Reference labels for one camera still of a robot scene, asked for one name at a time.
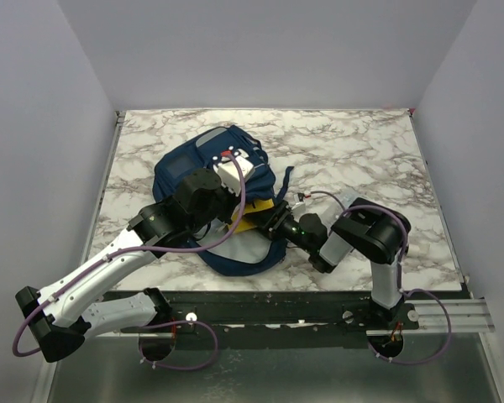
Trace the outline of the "yellow notebook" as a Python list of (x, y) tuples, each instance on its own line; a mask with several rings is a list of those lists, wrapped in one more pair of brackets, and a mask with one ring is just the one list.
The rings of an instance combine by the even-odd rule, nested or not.
[(242, 233), (257, 227), (253, 219), (261, 212), (270, 210), (275, 206), (274, 200), (271, 199), (254, 199), (245, 205), (244, 213), (239, 221), (239, 225), (234, 230), (235, 233)]

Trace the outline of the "navy blue student backpack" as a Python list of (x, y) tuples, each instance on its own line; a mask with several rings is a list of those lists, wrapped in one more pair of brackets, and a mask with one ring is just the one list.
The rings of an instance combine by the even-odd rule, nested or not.
[[(154, 169), (154, 200), (159, 202), (173, 194), (179, 182), (198, 168), (217, 170), (219, 165), (229, 163), (222, 156), (227, 150), (254, 166), (245, 182), (249, 206), (257, 207), (261, 201), (277, 205), (283, 200), (293, 168), (286, 168), (283, 185), (276, 191), (276, 175), (261, 142), (235, 125), (212, 128), (164, 154)], [(279, 264), (286, 256), (286, 246), (286, 240), (269, 240), (256, 228), (236, 229), (224, 243), (198, 256), (220, 275), (251, 276)]]

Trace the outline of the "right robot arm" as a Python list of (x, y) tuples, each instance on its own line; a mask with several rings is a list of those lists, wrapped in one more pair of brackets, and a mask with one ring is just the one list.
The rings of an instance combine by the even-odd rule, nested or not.
[(402, 259), (412, 229), (401, 213), (358, 197), (329, 227), (316, 213), (296, 220), (285, 201), (248, 218), (267, 238), (286, 240), (305, 251), (308, 262), (321, 273), (332, 272), (353, 250), (365, 256), (372, 274), (370, 320), (381, 329), (398, 322)]

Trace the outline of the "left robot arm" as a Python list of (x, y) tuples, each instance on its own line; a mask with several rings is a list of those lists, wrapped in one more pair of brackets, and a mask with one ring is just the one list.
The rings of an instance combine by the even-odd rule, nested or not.
[(15, 300), (24, 315), (13, 339), (13, 355), (42, 353), (53, 363), (73, 354), (89, 338), (126, 327), (163, 330), (170, 319), (157, 290), (100, 302), (120, 280), (165, 254), (196, 254), (205, 247), (184, 243), (215, 219), (239, 222), (245, 207), (245, 180), (230, 185), (211, 169), (185, 176), (176, 190), (143, 207), (101, 252), (65, 277), (41, 289), (25, 286)]

